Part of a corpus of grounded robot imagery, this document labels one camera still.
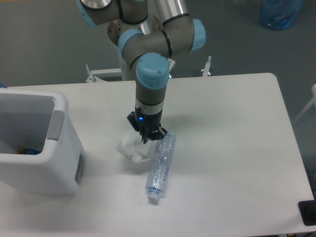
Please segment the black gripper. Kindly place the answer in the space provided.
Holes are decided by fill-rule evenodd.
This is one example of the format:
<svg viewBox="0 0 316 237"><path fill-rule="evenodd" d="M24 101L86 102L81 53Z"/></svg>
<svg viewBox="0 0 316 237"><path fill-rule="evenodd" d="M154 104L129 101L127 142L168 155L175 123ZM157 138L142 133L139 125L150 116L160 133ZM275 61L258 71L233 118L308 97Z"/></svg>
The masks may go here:
<svg viewBox="0 0 316 237"><path fill-rule="evenodd" d="M161 127L162 111L154 115L147 115L142 112L141 108L135 109L128 116L127 120L130 122L133 129L141 136L141 140L146 144L149 140L156 141L163 139L167 130Z"/></svg>

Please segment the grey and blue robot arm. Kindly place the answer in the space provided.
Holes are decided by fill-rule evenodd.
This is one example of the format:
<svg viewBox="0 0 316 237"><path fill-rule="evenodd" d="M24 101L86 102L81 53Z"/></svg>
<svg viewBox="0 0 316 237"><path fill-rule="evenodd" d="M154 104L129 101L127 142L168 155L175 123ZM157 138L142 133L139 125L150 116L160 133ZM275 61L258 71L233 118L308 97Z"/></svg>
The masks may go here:
<svg viewBox="0 0 316 237"><path fill-rule="evenodd" d="M149 17L146 0L79 0L78 8L87 23L96 27L120 20L128 26L118 39L120 54L136 82L135 110L128 121L142 142L164 138L161 115L169 81L169 59L204 46L206 32L190 16L183 0L157 0L162 26L146 34L141 29Z"/></svg>

